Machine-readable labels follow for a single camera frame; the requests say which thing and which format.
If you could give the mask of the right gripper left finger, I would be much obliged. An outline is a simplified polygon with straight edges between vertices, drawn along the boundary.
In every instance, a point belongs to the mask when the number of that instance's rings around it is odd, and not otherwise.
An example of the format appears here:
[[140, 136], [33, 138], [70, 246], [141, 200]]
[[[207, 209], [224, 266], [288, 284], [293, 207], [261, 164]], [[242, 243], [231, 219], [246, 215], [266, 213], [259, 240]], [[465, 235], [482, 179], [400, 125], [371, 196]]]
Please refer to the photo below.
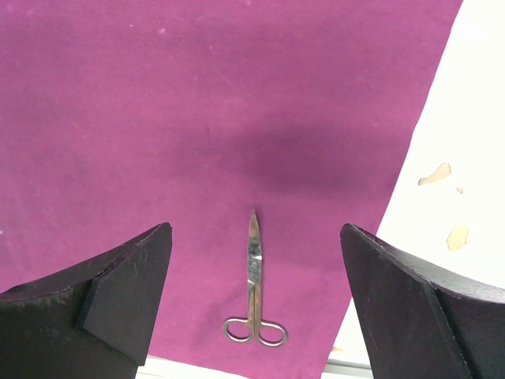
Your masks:
[[3, 378], [134, 378], [148, 356], [172, 228], [1, 294]]

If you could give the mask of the purple cloth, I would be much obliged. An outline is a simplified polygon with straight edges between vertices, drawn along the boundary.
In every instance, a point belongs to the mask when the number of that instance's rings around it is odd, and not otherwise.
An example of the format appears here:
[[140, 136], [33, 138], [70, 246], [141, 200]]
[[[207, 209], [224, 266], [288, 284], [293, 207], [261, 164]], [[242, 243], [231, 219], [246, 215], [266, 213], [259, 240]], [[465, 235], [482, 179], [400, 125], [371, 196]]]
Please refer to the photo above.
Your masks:
[[[173, 229], [150, 352], [318, 378], [350, 289], [340, 229], [375, 231], [458, 1], [4, 1], [1, 288]], [[263, 320], [247, 317], [249, 219]]]

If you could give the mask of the steel scissors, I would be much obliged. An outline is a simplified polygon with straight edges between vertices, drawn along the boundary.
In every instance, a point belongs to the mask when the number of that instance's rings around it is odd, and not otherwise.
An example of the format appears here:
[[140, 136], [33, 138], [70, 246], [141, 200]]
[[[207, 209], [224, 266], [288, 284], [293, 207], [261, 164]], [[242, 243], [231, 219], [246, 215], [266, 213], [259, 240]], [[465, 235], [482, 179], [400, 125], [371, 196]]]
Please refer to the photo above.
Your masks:
[[[247, 287], [248, 311], [247, 317], [229, 317], [223, 322], [223, 333], [235, 343], [248, 343], [257, 340], [265, 347], [281, 347], [288, 340], [287, 330], [280, 324], [263, 320], [263, 251], [260, 235], [260, 224], [253, 209], [249, 219], [247, 244]], [[249, 334], [237, 336], [230, 331], [232, 324], [245, 325]], [[271, 328], [281, 334], [279, 340], [267, 340], [262, 335], [263, 329]]]

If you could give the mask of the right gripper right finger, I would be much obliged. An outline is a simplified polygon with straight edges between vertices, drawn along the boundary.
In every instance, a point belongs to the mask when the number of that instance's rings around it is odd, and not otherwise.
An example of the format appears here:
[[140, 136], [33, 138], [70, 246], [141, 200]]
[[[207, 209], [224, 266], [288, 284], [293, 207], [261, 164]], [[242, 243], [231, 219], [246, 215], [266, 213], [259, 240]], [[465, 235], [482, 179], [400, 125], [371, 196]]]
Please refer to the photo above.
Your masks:
[[502, 378], [504, 290], [347, 223], [346, 274], [375, 378]]

